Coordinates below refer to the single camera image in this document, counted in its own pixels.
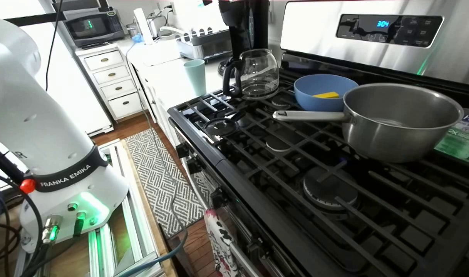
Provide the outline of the blue bowl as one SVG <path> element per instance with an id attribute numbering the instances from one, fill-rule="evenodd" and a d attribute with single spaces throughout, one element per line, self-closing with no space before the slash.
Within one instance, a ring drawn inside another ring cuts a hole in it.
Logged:
<path id="1" fill-rule="evenodd" d="M 294 82 L 294 93 L 298 104 L 308 112 L 342 112 L 344 95 L 359 86 L 355 81 L 334 74 L 312 74 Z M 340 98 L 324 99 L 313 95 L 336 92 Z"/>

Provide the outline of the silver pot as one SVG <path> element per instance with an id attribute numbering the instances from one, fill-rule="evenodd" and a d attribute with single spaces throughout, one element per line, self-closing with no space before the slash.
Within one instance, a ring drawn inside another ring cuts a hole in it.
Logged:
<path id="1" fill-rule="evenodd" d="M 343 97 L 342 112 L 279 110 L 279 121 L 340 122 L 345 142 L 368 158 L 391 163 L 418 160 L 461 121 L 452 98 L 416 85 L 372 83 Z"/>

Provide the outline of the stove burner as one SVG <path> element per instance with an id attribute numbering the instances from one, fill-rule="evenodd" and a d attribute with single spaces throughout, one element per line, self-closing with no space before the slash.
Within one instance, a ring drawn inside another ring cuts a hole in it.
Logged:
<path id="1" fill-rule="evenodd" d="M 296 104 L 296 99 L 292 96 L 282 95 L 275 96 L 270 100 L 270 103 L 273 105 L 273 110 L 291 110 L 294 109 Z"/>
<path id="2" fill-rule="evenodd" d="M 207 121 L 203 125 L 202 129 L 206 134 L 211 136 L 227 137 L 234 134 L 238 130 L 238 121 L 239 118 L 236 117 L 214 118 Z"/>
<path id="3" fill-rule="evenodd" d="M 316 207 L 337 212 L 343 211 L 344 207 L 335 198 L 339 197 L 349 205 L 358 203 L 358 192 L 335 175 L 326 175 L 322 168 L 310 169 L 302 179 L 302 190 L 304 195 Z"/>
<path id="4" fill-rule="evenodd" d="M 291 148 L 288 144 L 273 135 L 267 136 L 265 141 L 266 147 L 274 152 L 286 152 Z"/>

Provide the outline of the glass coffee carafe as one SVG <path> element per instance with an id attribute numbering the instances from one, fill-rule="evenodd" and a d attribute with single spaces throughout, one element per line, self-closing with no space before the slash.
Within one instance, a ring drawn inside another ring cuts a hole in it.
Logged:
<path id="1" fill-rule="evenodd" d="M 223 93 L 232 98 L 264 100 L 277 94 L 279 67 L 270 49 L 253 49 L 227 63 Z"/>

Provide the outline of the teal cup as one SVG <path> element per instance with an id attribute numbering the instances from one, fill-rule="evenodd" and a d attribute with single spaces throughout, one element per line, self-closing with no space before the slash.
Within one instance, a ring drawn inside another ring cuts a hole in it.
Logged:
<path id="1" fill-rule="evenodd" d="M 196 96 L 206 94 L 205 61 L 202 59 L 190 60 L 183 64 L 185 73 Z"/>

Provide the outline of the grey patterned rug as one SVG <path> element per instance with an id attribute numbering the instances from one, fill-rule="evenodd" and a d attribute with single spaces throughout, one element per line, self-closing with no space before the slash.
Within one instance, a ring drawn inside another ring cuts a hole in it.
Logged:
<path id="1" fill-rule="evenodd" d="M 203 217 L 196 193 L 155 131 L 136 133 L 125 142 L 148 203 L 167 238 Z"/>

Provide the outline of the dish rack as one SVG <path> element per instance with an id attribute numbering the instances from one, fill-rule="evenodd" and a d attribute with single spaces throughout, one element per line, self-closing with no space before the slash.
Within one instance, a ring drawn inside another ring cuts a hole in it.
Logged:
<path id="1" fill-rule="evenodd" d="M 175 38 L 180 56 L 190 60 L 208 61 L 213 58 L 229 56 L 232 53 L 231 37 L 229 30 L 218 30 L 212 28 L 200 29 L 191 34 L 184 33 L 183 36 Z"/>

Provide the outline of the patterned dish towel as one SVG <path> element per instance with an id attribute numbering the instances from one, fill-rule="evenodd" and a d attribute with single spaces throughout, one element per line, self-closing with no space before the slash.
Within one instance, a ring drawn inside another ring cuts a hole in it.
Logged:
<path id="1" fill-rule="evenodd" d="M 231 251 L 234 242 L 231 232 L 215 209 L 204 213 L 205 226 L 214 257 L 214 269 L 217 277 L 245 277 L 241 266 Z"/>

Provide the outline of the black coffee maker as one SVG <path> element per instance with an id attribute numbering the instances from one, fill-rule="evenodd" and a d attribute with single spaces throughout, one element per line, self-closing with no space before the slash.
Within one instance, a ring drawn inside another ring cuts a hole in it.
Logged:
<path id="1" fill-rule="evenodd" d="M 269 47 L 269 0 L 219 0 L 224 24 L 229 28 L 232 45 L 230 65 L 242 52 Z"/>

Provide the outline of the white drawer cabinet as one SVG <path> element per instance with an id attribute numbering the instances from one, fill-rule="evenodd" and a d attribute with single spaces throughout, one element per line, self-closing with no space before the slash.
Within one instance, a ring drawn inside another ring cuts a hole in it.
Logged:
<path id="1" fill-rule="evenodd" d="M 142 110 L 136 81 L 116 42 L 75 49 L 100 100 L 114 121 L 123 121 Z"/>

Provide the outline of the stainless steel gas stove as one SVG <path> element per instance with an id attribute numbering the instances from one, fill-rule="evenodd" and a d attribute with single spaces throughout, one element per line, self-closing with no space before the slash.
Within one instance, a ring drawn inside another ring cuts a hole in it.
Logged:
<path id="1" fill-rule="evenodd" d="M 286 276 L 469 277 L 469 162 L 434 148 L 405 163 L 368 158 L 345 142 L 340 122 L 279 121 L 270 103 L 295 98 L 301 77 L 334 74 L 359 86 L 420 86 L 469 109 L 469 0 L 269 3 L 277 94 L 245 100 L 221 89 L 168 111 L 190 145 L 186 170 L 192 157 L 203 165 L 189 176 L 222 188 L 229 204 L 220 209 L 264 241 Z M 291 110 L 307 112 L 297 100 Z M 239 118 L 238 130 L 203 131 L 221 117 Z M 291 148 L 270 150 L 269 135 Z M 352 186 L 358 203 L 316 207 L 302 184 L 313 168 Z"/>

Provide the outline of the white paper towel roll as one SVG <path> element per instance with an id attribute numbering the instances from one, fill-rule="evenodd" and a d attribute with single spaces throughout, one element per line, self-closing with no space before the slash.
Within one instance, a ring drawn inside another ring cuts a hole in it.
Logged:
<path id="1" fill-rule="evenodd" d="M 144 44 L 152 45 L 154 43 L 154 39 L 142 8 L 134 9 L 134 18 L 142 35 Z"/>

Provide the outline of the black microwave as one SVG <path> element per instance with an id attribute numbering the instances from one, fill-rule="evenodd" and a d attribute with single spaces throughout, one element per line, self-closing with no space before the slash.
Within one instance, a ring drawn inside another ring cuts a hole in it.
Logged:
<path id="1" fill-rule="evenodd" d="M 112 42 L 125 37 L 118 11 L 89 8 L 63 12 L 64 24 L 76 47 Z"/>

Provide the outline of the green wipes packet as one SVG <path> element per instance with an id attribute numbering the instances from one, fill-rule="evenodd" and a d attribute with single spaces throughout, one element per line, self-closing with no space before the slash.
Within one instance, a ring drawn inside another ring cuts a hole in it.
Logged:
<path id="1" fill-rule="evenodd" d="M 449 129 L 434 149 L 464 162 L 469 162 L 469 109 L 464 109 L 461 121 Z"/>

